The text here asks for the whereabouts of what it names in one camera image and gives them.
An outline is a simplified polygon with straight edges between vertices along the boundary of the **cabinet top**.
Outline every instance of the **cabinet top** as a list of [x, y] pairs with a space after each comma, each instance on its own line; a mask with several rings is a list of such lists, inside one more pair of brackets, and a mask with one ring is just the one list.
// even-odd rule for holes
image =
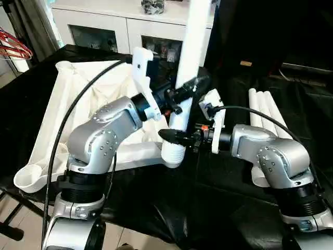
[[[165, 1], [164, 13], [158, 15], [146, 15], [141, 0], [56, 0], [51, 8], [186, 25], [189, 0]], [[215, 4], [212, 4], [207, 28], [213, 26], [214, 13]]]

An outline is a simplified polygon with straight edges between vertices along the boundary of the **floor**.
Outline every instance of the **floor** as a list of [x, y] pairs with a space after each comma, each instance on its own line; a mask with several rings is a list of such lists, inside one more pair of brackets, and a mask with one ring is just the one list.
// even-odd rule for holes
[[[0, 221], [4, 221], [17, 204], [17, 201], [5, 196], [0, 203]], [[43, 208], [43, 204], [35, 203], [35, 205]], [[0, 234], [1, 250], [40, 249], [42, 233], [40, 216], [22, 207], [9, 225], [22, 229], [24, 238], [21, 241], [14, 241]], [[115, 250], [124, 243], [138, 250], [179, 250], [175, 245], [167, 244], [158, 238], [108, 223], [103, 250]]]

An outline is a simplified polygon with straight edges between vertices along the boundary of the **white cabinet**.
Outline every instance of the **white cabinet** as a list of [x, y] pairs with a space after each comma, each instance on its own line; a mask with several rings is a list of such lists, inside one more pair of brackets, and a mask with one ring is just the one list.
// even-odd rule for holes
[[[135, 47], [143, 46], [143, 36], [183, 41], [185, 37], [186, 26], [171, 23], [127, 19], [127, 30], [129, 33], [130, 52], [132, 54]], [[203, 66], [204, 59], [206, 58], [210, 33], [211, 29], [206, 29], [206, 36], [201, 52], [201, 66]]]
[[65, 44], [110, 49], [116, 46], [119, 53], [130, 53], [126, 18], [64, 9], [52, 12]]
[[[161, 53], [161, 43], [168, 43], [170, 48], [184, 40], [189, 0], [166, 1], [165, 11], [159, 15], [144, 14], [140, 0], [56, 0], [51, 7], [65, 44], [130, 54], [134, 47], [146, 45], [144, 39], [158, 40], [156, 52]], [[215, 4], [212, 4], [201, 51], [201, 66], [207, 53], [214, 11]]]

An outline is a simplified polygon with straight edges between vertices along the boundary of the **black tablecloth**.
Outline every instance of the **black tablecloth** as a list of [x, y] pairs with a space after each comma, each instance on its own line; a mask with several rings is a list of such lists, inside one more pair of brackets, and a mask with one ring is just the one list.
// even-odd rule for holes
[[[15, 188], [15, 173], [29, 160], [57, 77], [55, 63], [119, 59], [122, 55], [71, 45], [0, 89], [0, 188], [42, 202]], [[333, 191], [331, 147], [333, 94], [328, 87], [273, 78], [213, 75], [224, 104], [248, 107], [248, 89], [270, 90], [285, 121], [309, 150], [329, 201]], [[190, 125], [202, 120], [195, 109]], [[226, 126], [249, 124], [244, 111], [227, 111]], [[176, 169], [155, 165], [115, 175], [103, 217], [112, 223], [174, 242], [182, 249], [282, 249], [286, 233], [269, 190], [251, 183], [251, 166], [227, 152], [186, 152]], [[52, 183], [54, 200], [58, 192]]]

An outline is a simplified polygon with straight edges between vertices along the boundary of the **white pipe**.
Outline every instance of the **white pipe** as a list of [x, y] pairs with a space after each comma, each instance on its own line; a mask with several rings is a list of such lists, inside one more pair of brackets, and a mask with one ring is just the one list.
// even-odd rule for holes
[[[272, 115], [272, 118], [274, 118], [275, 120], [277, 120], [278, 122], [280, 122], [282, 125], [287, 126], [278, 107], [276, 106], [276, 103], [271, 95], [271, 93], [269, 91], [265, 91], [264, 92], [264, 97], [265, 97], [265, 101], [266, 104], [270, 110], [270, 113]], [[286, 131], [284, 131], [282, 128], [280, 128], [279, 126], [275, 125], [275, 129], [277, 132], [277, 135], [280, 138], [285, 138], [285, 139], [292, 139], [291, 135], [288, 134]]]
[[[257, 92], [257, 98], [258, 98], [258, 102], [259, 102], [260, 112], [264, 113], [265, 115], [267, 115], [269, 117], [272, 117], [272, 115], [270, 113], [270, 110], [267, 107], [265, 97], [264, 97], [264, 93], [262, 91]], [[263, 117], [261, 118], [261, 121], [262, 121], [262, 126], [263, 126], [264, 129], [270, 130], [275, 135], [277, 135], [275, 126], [272, 122], [268, 121], [267, 119], [265, 119]]]
[[[257, 91], [255, 89], [249, 90], [249, 103], [250, 103], [250, 108], [260, 111], [257, 98]], [[251, 121], [251, 126], [262, 128], [262, 122], [260, 116], [250, 113], [250, 121]]]
[[[203, 40], [211, 9], [211, 0], [191, 0], [187, 20], [185, 39], [183, 41], [180, 63], [178, 67], [176, 89], [198, 75]], [[172, 113], [169, 121], [170, 129], [186, 131], [192, 98], [180, 103], [183, 112]], [[168, 167], [180, 165], [185, 155], [185, 147], [163, 142], [162, 158]]]
[[[257, 91], [255, 89], [249, 89], [249, 104], [250, 108], [260, 111]], [[262, 128], [261, 117], [256, 114], [250, 113], [250, 124], [251, 126]], [[256, 186], [259, 186], [261, 188], [266, 188], [270, 186], [267, 183], [263, 171], [258, 165], [253, 165], [251, 169], [251, 177], [253, 184]]]

